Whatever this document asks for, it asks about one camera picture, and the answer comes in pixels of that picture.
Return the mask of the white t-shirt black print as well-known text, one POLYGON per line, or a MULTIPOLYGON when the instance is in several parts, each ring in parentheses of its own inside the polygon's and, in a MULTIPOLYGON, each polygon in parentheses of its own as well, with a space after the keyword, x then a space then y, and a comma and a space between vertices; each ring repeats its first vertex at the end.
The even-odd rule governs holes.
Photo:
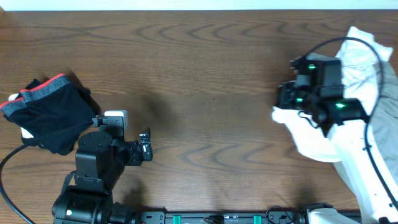
POLYGON ((272 119, 298 152, 334 165, 355 195, 361 223, 397 222, 397 77, 393 49, 350 27, 333 57, 316 49, 291 62, 272 119))

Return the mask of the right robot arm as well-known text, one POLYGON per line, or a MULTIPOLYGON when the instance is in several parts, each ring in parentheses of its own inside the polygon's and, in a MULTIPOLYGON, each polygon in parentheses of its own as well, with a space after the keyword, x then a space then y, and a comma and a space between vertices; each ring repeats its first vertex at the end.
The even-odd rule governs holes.
POLYGON ((368 116, 357 98, 344 97, 340 59, 302 57, 292 61, 292 69, 296 79, 278 87, 272 119, 286 125, 303 156, 338 164, 358 200, 361 221, 371 223, 362 177, 369 168, 363 134, 368 116))

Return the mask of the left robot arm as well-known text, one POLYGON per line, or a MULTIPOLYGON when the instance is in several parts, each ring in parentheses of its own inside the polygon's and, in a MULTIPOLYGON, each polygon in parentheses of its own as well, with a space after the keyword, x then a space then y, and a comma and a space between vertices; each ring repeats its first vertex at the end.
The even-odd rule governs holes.
POLYGON ((129 142, 105 131, 84 134, 78 140, 76 170, 65 178, 53 204, 53 222, 141 223, 137 210, 113 200, 113 189, 125 167, 152 159, 150 129, 129 142))

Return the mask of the black folded shorts red waistband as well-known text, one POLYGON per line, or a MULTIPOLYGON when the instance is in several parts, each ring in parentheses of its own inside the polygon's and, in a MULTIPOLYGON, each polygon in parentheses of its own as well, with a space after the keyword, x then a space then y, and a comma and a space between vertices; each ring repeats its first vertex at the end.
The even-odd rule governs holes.
POLYGON ((16 98, 1 104, 4 117, 21 128, 24 144, 65 156, 98 113, 90 91, 59 74, 42 83, 33 80, 16 98))

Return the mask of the grey-beige shirt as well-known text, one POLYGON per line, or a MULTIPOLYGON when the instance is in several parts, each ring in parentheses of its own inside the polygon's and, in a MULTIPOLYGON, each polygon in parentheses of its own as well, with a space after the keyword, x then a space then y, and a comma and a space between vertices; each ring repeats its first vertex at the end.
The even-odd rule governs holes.
POLYGON ((371 120, 377 147, 389 172, 397 181, 397 75, 390 63, 382 63, 384 77, 381 78, 379 64, 342 64, 344 97, 357 98, 369 114, 376 102, 378 88, 383 87, 379 103, 371 120))

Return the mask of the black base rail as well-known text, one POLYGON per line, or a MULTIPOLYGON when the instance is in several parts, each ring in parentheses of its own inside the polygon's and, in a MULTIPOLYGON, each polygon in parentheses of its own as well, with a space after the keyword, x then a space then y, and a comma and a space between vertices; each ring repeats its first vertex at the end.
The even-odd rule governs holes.
POLYGON ((292 210, 272 209, 257 213, 188 213, 188 212, 142 212, 141 223, 145 224, 295 224, 308 223, 306 215, 292 210))

